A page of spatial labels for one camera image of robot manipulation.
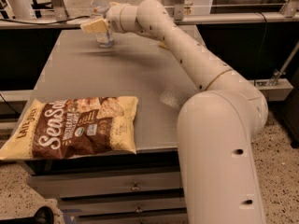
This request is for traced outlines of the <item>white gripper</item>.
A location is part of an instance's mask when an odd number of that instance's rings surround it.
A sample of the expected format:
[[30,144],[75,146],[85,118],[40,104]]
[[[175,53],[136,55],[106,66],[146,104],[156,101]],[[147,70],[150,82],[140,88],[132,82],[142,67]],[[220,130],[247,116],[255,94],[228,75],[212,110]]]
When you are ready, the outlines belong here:
[[[137,21],[138,6],[109,3],[111,8],[107,12],[107,22],[110,28],[116,33],[136,33],[139,30]],[[105,19],[98,18],[82,23],[80,29],[86,34],[102,34],[108,31],[108,24]]]

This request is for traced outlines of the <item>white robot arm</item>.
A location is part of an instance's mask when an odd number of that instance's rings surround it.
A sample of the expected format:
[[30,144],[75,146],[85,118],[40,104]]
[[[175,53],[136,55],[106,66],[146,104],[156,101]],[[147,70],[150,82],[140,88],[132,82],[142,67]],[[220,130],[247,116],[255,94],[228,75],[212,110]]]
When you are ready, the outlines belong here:
[[114,4],[85,33],[135,33],[163,42],[198,92],[178,115],[178,157],[189,224],[266,224],[251,141],[268,117],[263,94],[176,26],[164,6]]

